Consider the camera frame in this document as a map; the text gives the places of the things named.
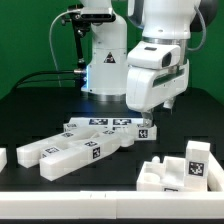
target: white plastic block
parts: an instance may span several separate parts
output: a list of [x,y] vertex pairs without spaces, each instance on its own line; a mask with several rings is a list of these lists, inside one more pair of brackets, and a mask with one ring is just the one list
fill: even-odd
[[107,128],[119,133],[126,133],[134,137],[135,141],[156,140],[157,127],[143,127],[142,118],[71,118],[68,124],[64,124],[64,130],[72,130],[77,127],[91,126],[100,131],[99,128]]
[[210,143],[189,141],[186,149],[186,159],[197,162],[207,162],[210,154]]
[[39,164],[43,149],[53,146],[66,148],[67,142],[90,138],[95,133],[96,131],[90,127],[79,128],[19,147],[17,148],[18,163],[26,168],[35,166]]
[[158,163],[159,158],[154,159],[156,162],[145,162],[137,180],[137,190],[207,191],[208,160],[201,162],[201,159],[207,158],[209,147],[210,144],[191,141],[188,143],[186,158],[166,156],[163,163]]
[[6,149],[0,148],[0,172],[3,170],[6,164],[7,164]]
[[80,141],[80,145],[40,159],[40,175],[52,181],[114,153],[120,147],[116,135]]

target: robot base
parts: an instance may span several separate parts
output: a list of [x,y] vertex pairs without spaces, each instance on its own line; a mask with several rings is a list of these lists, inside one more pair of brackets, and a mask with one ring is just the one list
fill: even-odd
[[91,90],[88,91],[87,88],[82,87],[81,95],[85,98],[102,101],[102,102],[124,102],[126,99],[126,94],[117,94],[117,95],[107,95],[107,94],[96,94],[91,93]]

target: black table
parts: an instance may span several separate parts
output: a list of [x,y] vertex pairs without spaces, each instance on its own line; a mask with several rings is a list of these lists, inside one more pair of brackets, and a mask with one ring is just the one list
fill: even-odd
[[[26,169],[18,165],[17,147],[63,132],[63,124],[71,117],[140,118],[141,115],[130,111],[125,102],[84,99],[75,88],[20,88],[11,92],[0,101],[0,147],[7,149],[8,160],[0,173],[0,191],[134,191],[144,161],[151,161],[155,155],[161,159],[184,157],[189,140],[211,143],[212,153],[224,164],[224,106],[204,90],[189,88],[177,97],[172,113],[161,106],[155,108],[157,141],[120,148],[111,156],[53,182],[40,176],[39,166]],[[108,223],[117,222],[127,223],[108,220]],[[166,223],[176,222],[178,220],[166,220]],[[149,220],[129,220],[128,223],[149,223]]]

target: white block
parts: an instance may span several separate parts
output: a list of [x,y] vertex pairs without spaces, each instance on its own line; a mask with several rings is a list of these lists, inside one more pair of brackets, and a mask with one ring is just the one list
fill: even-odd
[[41,158],[41,151],[48,147],[67,147],[69,141],[90,138],[96,131],[90,127],[74,129],[70,132],[52,136],[17,148],[18,163],[26,168],[35,166]]
[[186,159],[207,162],[210,154],[210,143],[189,141],[186,148]]
[[116,135],[87,139],[73,148],[40,159],[40,175],[55,180],[112,154],[119,147],[120,139]]
[[6,164],[7,164],[6,149],[0,148],[0,172],[3,170]]
[[110,130],[126,133],[135,138],[135,141],[156,140],[157,127],[154,125],[151,128],[143,127],[142,118],[71,118],[68,124],[64,124],[64,130],[71,130],[72,127],[92,127],[96,130],[99,128],[108,128]]

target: green background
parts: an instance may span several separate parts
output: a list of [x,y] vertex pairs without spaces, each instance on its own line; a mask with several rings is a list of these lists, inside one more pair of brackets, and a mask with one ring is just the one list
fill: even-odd
[[[1,0],[0,1],[0,98],[10,92],[23,76],[36,71],[54,70],[49,47],[49,29],[54,18],[79,3],[77,0]],[[127,3],[113,1],[115,11],[126,18]],[[189,55],[189,86],[202,88],[224,104],[224,1],[219,1],[216,19],[208,27],[206,46]],[[128,23],[128,50],[141,39],[141,31]],[[192,34],[196,47],[201,33]],[[91,59],[91,34],[83,39],[84,56]],[[76,68],[76,48],[71,24],[57,23],[53,44],[60,69]]]

